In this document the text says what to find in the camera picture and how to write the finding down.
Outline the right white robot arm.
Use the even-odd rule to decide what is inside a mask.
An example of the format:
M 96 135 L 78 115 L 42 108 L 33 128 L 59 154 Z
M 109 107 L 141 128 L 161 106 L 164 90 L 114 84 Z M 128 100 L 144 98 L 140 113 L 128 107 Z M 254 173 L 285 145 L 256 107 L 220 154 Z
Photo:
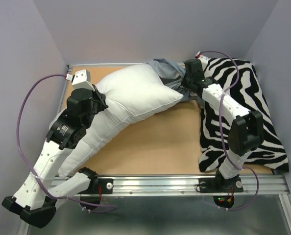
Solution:
M 219 119 L 225 119 L 230 127 L 227 141 L 222 142 L 226 157 L 214 179 L 216 189 L 225 191 L 233 185 L 250 154 L 262 144 L 263 115 L 240 105 L 214 78 L 205 77 L 201 60 L 189 59 L 184 65 L 182 85 L 218 111 Z

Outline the white pillow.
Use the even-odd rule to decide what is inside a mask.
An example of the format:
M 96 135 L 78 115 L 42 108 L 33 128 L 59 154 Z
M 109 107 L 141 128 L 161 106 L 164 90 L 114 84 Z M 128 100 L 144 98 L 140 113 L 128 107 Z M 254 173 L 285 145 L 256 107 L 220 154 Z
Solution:
M 163 84 L 149 64 L 117 70 L 96 84 L 106 96 L 106 110 L 98 113 L 86 135 L 58 170 L 61 178 L 73 173 L 127 126 L 163 112 L 180 102 L 183 95 Z

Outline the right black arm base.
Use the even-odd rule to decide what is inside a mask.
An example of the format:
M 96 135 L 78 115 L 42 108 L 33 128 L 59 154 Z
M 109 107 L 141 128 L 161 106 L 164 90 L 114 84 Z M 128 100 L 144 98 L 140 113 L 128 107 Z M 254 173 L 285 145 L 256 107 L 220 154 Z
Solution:
M 198 180 L 195 190 L 212 194 L 217 206 L 231 209 L 235 203 L 235 193 L 243 192 L 243 184 L 239 176 L 224 181 L 215 177 L 206 177 Z

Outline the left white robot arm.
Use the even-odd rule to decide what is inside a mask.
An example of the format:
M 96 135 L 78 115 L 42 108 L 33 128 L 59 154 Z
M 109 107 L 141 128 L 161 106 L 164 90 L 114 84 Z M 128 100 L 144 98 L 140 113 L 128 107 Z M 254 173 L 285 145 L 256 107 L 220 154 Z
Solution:
M 43 228 L 66 200 L 83 191 L 100 191 L 98 174 L 87 167 L 60 186 L 50 185 L 64 160 L 87 134 L 95 115 L 107 108 L 105 95 L 95 85 L 73 90 L 66 109 L 50 127 L 33 170 L 14 195 L 4 198 L 2 206 L 29 225 Z

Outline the grey-blue pillowcase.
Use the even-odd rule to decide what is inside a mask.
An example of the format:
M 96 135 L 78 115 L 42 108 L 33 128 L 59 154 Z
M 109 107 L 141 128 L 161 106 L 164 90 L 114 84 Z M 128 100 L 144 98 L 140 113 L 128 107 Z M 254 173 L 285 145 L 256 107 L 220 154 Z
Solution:
M 162 83 L 183 95 L 180 102 L 189 102 L 195 100 L 201 107 L 205 106 L 205 102 L 197 94 L 181 85 L 185 77 L 185 69 L 175 62 L 171 62 L 166 58 L 155 58 L 146 61 L 153 70 L 158 74 Z

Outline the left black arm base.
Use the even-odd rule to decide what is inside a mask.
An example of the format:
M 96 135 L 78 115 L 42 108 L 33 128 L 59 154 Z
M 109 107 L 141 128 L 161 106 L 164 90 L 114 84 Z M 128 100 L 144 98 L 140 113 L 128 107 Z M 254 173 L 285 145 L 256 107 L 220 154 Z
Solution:
M 80 200 L 86 203 L 100 205 L 102 196 L 113 193 L 114 180 L 112 178 L 98 178 L 90 183 L 88 189 L 79 193 Z

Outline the zebra print pillow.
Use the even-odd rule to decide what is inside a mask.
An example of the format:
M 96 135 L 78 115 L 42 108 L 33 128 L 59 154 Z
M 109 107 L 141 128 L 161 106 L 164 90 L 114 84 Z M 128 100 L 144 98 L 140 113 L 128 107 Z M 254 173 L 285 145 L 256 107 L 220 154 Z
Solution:
M 255 67 L 249 61 L 227 58 L 211 58 L 205 68 L 205 76 L 213 77 L 223 89 L 228 88 L 234 81 L 237 84 L 228 94 L 242 106 L 251 111 L 258 110 L 264 119 L 264 142 L 252 152 L 246 163 L 262 165 L 279 174 L 288 173 L 289 160 L 285 148 L 278 138 L 268 105 L 257 79 Z M 198 165 L 202 172 L 212 171 L 220 166 L 225 159 L 224 146 L 229 132 L 227 121 L 222 121 L 223 130 L 219 130 L 218 112 L 213 110 L 208 103 L 201 105 L 200 112 L 200 146 L 202 155 Z

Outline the aluminium front rail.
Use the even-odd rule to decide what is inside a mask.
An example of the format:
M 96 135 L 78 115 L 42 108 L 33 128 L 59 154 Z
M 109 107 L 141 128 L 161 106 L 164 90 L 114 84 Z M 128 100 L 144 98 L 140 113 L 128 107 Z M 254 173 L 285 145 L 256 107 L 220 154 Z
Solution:
M 196 185 L 214 175 L 100 175 L 100 180 L 113 179 L 113 192 L 106 197 L 130 196 L 207 196 Z M 259 174 L 259 195 L 290 194 L 287 181 L 282 175 Z

